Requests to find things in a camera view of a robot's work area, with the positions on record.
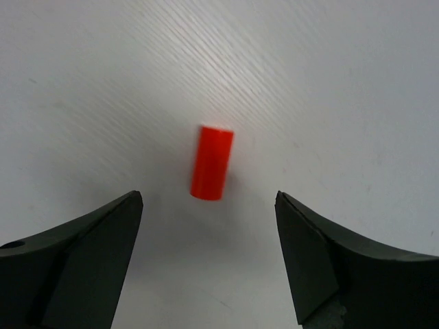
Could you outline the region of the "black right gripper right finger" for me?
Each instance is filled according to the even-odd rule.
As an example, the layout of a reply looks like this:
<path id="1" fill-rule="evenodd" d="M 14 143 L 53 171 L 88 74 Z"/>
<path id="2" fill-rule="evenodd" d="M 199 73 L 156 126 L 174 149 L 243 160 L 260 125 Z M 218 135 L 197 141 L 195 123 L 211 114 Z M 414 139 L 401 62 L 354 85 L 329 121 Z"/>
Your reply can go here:
<path id="1" fill-rule="evenodd" d="M 438 327 L 436 256 L 364 237 L 284 192 L 275 212 L 301 327 Z"/>

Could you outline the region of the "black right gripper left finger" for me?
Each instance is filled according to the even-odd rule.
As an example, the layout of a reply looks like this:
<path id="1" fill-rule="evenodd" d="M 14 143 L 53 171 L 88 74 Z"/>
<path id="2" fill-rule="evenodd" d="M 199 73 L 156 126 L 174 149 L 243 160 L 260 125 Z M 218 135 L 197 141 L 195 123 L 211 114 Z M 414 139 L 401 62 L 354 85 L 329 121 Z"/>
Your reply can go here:
<path id="1" fill-rule="evenodd" d="M 143 211 L 131 191 L 1 246 L 2 328 L 110 328 Z"/>

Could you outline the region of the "red cylinder block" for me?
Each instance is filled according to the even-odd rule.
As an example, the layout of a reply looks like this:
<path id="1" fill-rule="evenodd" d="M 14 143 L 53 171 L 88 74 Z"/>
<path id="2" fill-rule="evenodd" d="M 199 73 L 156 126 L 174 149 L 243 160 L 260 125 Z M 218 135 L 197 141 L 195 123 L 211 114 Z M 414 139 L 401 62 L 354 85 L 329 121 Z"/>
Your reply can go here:
<path id="1" fill-rule="evenodd" d="M 205 201 L 222 198 L 234 132 L 202 125 L 195 155 L 190 193 Z"/>

